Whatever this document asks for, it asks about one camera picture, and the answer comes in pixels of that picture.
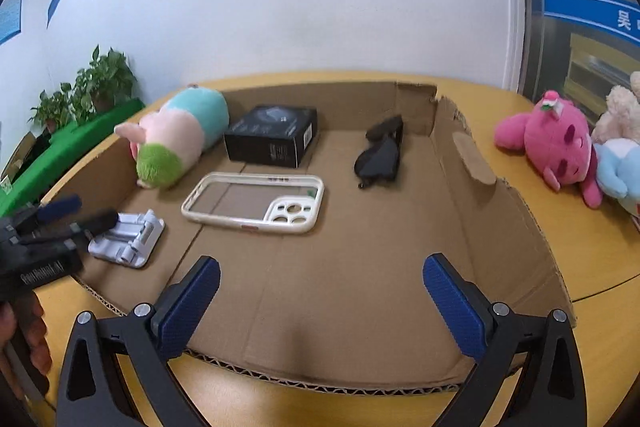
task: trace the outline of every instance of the plush toy eye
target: plush toy eye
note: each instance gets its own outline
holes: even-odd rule
[[[566,174],[567,163],[566,160],[561,160],[558,166],[558,178],[562,178]]]
[[[575,136],[575,125],[571,124],[566,128],[566,133],[564,134],[564,143],[571,143],[574,141]]]

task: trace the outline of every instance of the metal screw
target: metal screw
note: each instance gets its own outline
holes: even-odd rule
[[[82,312],[78,315],[78,324],[87,324],[91,320],[91,313]]]
[[[566,320],[566,313],[562,310],[554,310],[553,316],[558,322],[564,322]]]
[[[500,315],[500,317],[504,317],[505,315],[509,315],[509,307],[504,302],[496,302],[494,304],[494,313],[496,315]]]
[[[138,304],[136,306],[136,309],[133,310],[133,312],[136,314],[136,317],[145,317],[145,315],[148,315],[150,311],[151,306],[149,306],[147,303]]]

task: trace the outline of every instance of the hand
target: hand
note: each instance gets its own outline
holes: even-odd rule
[[[31,347],[31,363],[38,371],[43,375],[46,375],[51,370],[51,353],[49,352],[49,346],[45,340],[47,334],[47,327],[42,320],[44,310],[38,301],[38,298],[33,299],[33,314],[37,317],[29,330],[25,333],[24,338]],[[17,328],[17,322],[15,320],[15,314],[9,303],[3,303],[0,305],[0,372],[7,381],[11,389],[14,391],[15,396],[18,399],[22,399],[24,392],[20,388],[17,379],[9,361],[4,355],[4,346],[14,336],[15,328]]]

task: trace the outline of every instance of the green plant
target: green plant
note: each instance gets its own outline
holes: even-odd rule
[[[70,97],[78,124],[90,120],[96,112],[109,110],[114,102],[130,98],[135,82],[124,53],[111,48],[100,55],[100,46],[96,46],[89,67],[78,70]]]
[[[69,113],[69,92],[71,84],[61,84],[60,91],[56,91],[52,96],[45,91],[40,93],[40,104],[31,107],[36,113],[29,119],[39,125],[45,125],[49,132],[64,127],[70,118]]]

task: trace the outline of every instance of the flower pot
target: flower pot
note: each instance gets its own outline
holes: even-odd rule
[[[102,92],[93,93],[91,101],[94,103],[95,114],[102,114],[113,109],[113,95],[110,96]]]
[[[47,131],[49,131],[49,134],[55,133],[56,129],[58,128],[58,124],[52,118],[46,120],[44,125],[47,126]]]

